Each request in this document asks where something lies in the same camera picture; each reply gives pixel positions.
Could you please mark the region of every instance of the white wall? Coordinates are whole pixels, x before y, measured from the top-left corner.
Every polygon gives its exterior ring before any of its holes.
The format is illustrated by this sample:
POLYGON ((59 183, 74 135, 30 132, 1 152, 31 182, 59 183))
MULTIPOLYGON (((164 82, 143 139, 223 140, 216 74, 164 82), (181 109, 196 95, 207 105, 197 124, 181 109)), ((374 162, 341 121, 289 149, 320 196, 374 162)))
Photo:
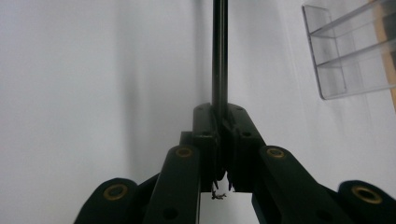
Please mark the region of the white wall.
MULTIPOLYGON (((230 1, 230 102, 314 178, 396 196, 388 91, 318 97, 301 2, 230 1)), ((70 223, 113 177, 141 183, 210 101, 211 1, 0 3, 0 223, 70 223)), ((257 223, 249 195, 202 223, 257 223)))

